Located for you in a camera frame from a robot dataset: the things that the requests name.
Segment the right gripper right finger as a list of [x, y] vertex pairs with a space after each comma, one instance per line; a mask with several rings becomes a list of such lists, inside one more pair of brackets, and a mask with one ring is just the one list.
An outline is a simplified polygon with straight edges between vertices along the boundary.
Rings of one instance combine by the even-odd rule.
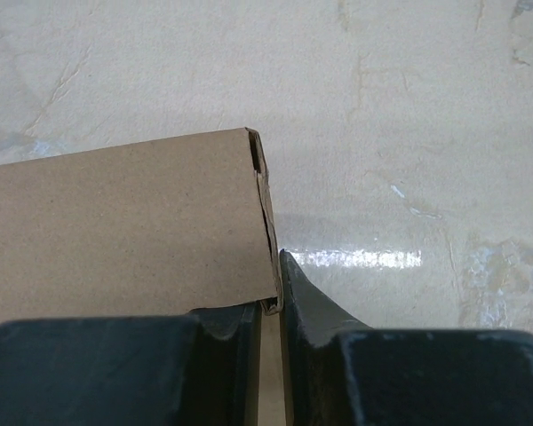
[[290, 425], [533, 425], [533, 335], [370, 327], [279, 255]]

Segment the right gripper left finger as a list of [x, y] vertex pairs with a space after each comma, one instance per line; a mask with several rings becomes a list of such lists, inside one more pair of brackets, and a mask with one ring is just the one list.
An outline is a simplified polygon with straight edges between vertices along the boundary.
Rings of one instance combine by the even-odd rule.
[[0, 325], [0, 425], [254, 425], [261, 308]]

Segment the brown cardboard box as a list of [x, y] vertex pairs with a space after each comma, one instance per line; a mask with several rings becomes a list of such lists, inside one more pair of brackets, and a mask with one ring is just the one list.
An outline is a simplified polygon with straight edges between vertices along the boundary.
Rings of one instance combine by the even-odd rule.
[[282, 308], [257, 131], [0, 165], [0, 325]]

